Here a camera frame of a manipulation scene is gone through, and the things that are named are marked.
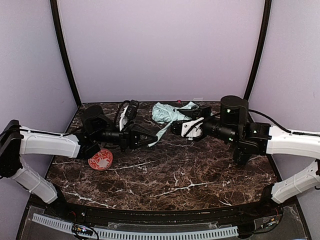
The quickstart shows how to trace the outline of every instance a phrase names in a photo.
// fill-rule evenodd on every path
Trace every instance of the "cloth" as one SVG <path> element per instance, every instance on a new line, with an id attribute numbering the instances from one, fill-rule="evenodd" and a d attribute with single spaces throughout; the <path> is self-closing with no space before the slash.
<path id="1" fill-rule="evenodd" d="M 165 134 L 165 132 L 170 127 L 173 121 L 191 120 L 190 117 L 183 115 L 177 110 L 191 109 L 193 106 L 198 106 L 198 105 L 193 103 L 192 101 L 183 107 L 170 106 L 168 104 L 161 104 L 160 102 L 154 105 L 152 108 L 152 119 L 159 124 L 165 124 L 165 123 L 168 123 L 168 124 L 163 129 L 158 131 L 158 133 L 156 134 L 158 137 L 158 140 L 153 143 L 150 143 L 148 146 L 152 147 L 153 145 L 155 145 L 162 138 L 162 136 Z"/>

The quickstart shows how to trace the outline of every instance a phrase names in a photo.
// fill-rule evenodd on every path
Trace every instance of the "black pole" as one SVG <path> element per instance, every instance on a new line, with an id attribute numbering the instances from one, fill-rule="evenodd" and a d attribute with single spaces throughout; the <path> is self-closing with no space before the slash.
<path id="1" fill-rule="evenodd" d="M 271 3 L 272 0 L 265 0 L 264 2 L 264 10 L 263 10 L 263 16 L 262 16 L 262 23 L 261 23 L 261 29 L 260 29 L 260 35 L 259 35 L 259 40 L 258 40 L 258 45 L 256 47 L 256 52 L 252 64 L 252 69 L 250 73 L 250 77 L 245 89 L 244 97 L 243 99 L 249 100 L 252 88 L 254 87 L 254 83 L 256 80 L 260 60 L 261 60 L 261 55 L 262 51 L 264 49 L 265 45 L 265 40 L 266 40 L 266 35 L 267 35 L 267 29 L 268 29 L 268 23 L 269 23 L 269 17 L 270 17 L 270 12 L 271 12 Z"/>
<path id="2" fill-rule="evenodd" d="M 78 92 L 78 89 L 76 86 L 74 75 L 71 70 L 68 54 L 67 54 L 64 35 L 62 32 L 62 28 L 61 28 L 57 0 L 50 0 L 50 4 L 51 4 L 51 11 L 52 11 L 52 18 L 53 18 L 53 23 L 54 23 L 54 28 L 55 28 L 56 39 L 58 40 L 58 45 L 60 48 L 60 54 L 62 57 L 65 73 L 68 78 L 69 85 L 70 85 L 75 103 L 78 107 L 80 107 L 82 105 L 82 103 L 81 103 L 79 92 Z"/>

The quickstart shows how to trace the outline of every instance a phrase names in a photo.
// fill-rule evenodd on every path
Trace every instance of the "red object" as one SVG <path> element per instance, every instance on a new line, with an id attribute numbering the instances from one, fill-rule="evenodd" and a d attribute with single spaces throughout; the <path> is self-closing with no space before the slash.
<path id="1" fill-rule="evenodd" d="M 102 148 L 92 158 L 88 159 L 88 163 L 94 170 L 104 171 L 110 168 L 113 158 L 112 152 L 108 149 Z"/>

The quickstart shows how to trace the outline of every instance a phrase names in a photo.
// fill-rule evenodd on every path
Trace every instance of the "purple wall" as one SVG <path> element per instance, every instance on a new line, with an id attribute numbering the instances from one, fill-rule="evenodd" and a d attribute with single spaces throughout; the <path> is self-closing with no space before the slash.
<path id="1" fill-rule="evenodd" d="M 265 47 L 250 108 L 287 128 L 320 132 L 320 1 L 273 1 Z M 256 121 L 266 121 L 254 115 Z M 313 159 L 276 155 L 288 178 Z M 320 239 L 320 194 L 311 189 L 299 197 L 312 239 Z"/>
<path id="2" fill-rule="evenodd" d="M 83 102 L 242 96 L 263 0 L 60 0 Z"/>
<path id="3" fill-rule="evenodd" d="M 77 107 L 61 60 L 50 1 L 0 1 L 0 132 L 11 119 L 64 132 Z M 44 175 L 51 156 L 27 156 Z M 0 239 L 14 240 L 29 194 L 0 181 Z"/>

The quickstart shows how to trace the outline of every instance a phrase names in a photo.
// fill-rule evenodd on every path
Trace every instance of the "marble table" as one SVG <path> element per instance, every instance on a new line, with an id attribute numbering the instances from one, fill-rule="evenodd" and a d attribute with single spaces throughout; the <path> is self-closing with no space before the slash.
<path id="1" fill-rule="evenodd" d="M 165 102 L 182 107 L 186 102 Z M 219 111 L 218 102 L 201 102 Z M 68 131 L 81 126 L 80 114 Z M 100 103 L 114 118 L 119 103 Z M 135 122 L 157 133 L 165 125 L 152 120 L 155 102 L 141 102 Z M 233 163 L 233 147 L 213 137 L 191 142 L 166 132 L 153 147 L 110 149 L 113 163 L 107 171 L 95 171 L 88 161 L 56 156 L 47 179 L 58 185 L 70 203 L 143 211 L 182 211 L 235 206 L 260 199 L 276 176 L 265 156 L 252 156 L 246 166 Z"/>

